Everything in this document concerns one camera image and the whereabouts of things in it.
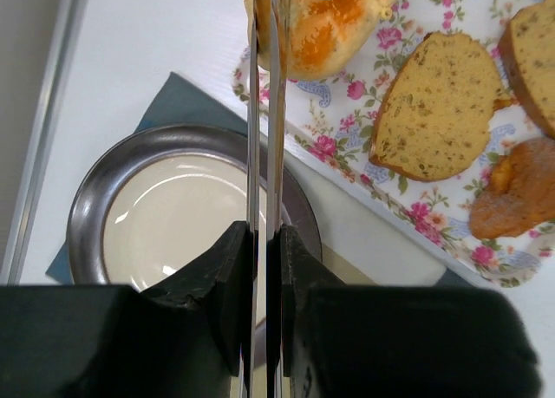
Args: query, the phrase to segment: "table surface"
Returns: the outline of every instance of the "table surface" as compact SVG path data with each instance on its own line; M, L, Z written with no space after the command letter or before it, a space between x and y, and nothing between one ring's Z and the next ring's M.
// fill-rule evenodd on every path
M242 0L88 0L66 61L21 284L52 284L44 273L60 248L71 201L84 174L132 133L175 71L245 118L232 71L246 45ZM323 242L378 284L433 284L445 267L394 227L289 154L317 216ZM555 261L545 267L555 267ZM544 396L555 396L555 296L541 271L533 284L503 290L540 353Z

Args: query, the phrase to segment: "tongs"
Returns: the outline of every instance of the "tongs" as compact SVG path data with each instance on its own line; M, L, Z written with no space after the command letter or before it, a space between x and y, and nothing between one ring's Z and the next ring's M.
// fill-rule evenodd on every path
M258 215L259 215L259 74L258 74L258 15L264 11L261 0L252 3L251 65L248 107L247 160L247 223L249 226L252 268L251 331L241 344L239 396L252 396L254 333L256 326L258 281ZM279 233L284 172L285 87L287 81L287 50L289 48L290 0L270 0L270 105L268 127L268 179L266 212L266 362L267 396L282 396L283 332Z

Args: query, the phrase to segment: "pastry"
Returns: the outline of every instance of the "pastry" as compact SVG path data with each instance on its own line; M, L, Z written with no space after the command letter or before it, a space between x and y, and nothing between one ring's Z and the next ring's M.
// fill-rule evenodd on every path
M555 219L555 140L545 136L518 144L493 168L474 201L470 232L478 239L518 236Z
M245 0L251 39L252 1ZM291 0L288 77L320 80L341 71L396 0ZM258 64L270 69L270 0L258 0Z

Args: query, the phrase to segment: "baked goods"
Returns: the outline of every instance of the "baked goods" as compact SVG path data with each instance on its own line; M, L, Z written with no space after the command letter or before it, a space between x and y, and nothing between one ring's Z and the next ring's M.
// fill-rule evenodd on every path
M499 41L499 52L522 107L555 138L555 0L517 12Z
M245 0L251 38L252 1ZM258 64L270 69L270 0L257 0ZM288 77L319 80L339 72L395 0L291 0Z
M470 212L478 239L518 236L555 219L555 141L542 136L518 144L493 168Z
M430 34L382 100L370 162L419 181L452 177L484 151L494 111L510 104L495 63L477 41Z

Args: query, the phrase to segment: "floral tray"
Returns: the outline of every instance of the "floral tray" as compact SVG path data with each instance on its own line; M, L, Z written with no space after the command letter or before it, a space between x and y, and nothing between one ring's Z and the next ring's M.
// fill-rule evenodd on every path
M490 121L486 151L464 173L434 183L406 179L368 162L369 136L382 97L408 55L430 31L464 31L500 62L497 41L522 7L541 0L398 0L391 20L380 23L344 71L320 82L291 80L287 129L296 143L338 170L391 214L409 222L433 244L503 287L530 279L555 247L555 220L517 238L478 240L468 229L471 204L487 184L492 165L515 144L540 135L519 106L498 111ZM248 52L234 72L233 91L248 101ZM260 76L259 99L267 107L269 76Z

